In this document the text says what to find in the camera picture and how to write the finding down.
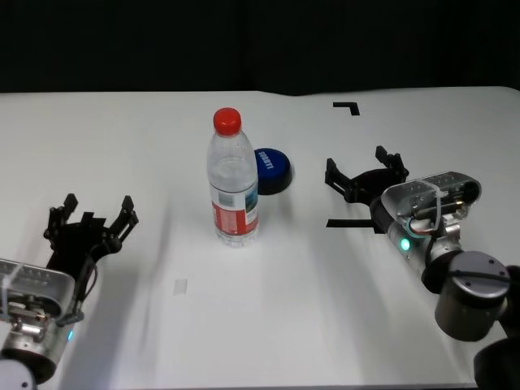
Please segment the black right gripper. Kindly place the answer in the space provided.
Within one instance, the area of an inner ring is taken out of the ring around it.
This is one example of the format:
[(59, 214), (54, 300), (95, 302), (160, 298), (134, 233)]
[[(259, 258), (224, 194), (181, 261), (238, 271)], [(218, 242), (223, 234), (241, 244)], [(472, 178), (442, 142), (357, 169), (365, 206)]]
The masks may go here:
[(326, 161), (325, 184), (337, 191), (348, 203), (361, 203), (369, 206), (389, 187), (404, 183), (409, 171), (399, 153), (389, 154), (378, 145), (375, 149), (376, 159), (386, 168), (366, 171), (350, 179), (344, 175), (332, 158)]

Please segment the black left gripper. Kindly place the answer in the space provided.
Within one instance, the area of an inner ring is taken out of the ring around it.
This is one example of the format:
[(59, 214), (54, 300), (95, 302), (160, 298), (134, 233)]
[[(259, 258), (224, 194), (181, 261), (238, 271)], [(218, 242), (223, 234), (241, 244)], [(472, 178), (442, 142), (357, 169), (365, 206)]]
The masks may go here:
[(69, 193), (61, 206), (51, 207), (43, 236), (50, 242), (53, 251), (46, 268), (81, 280), (101, 258), (120, 251), (139, 219), (133, 200), (128, 195), (123, 199), (119, 215), (109, 227), (105, 227), (103, 221), (67, 224), (77, 206), (76, 195)]

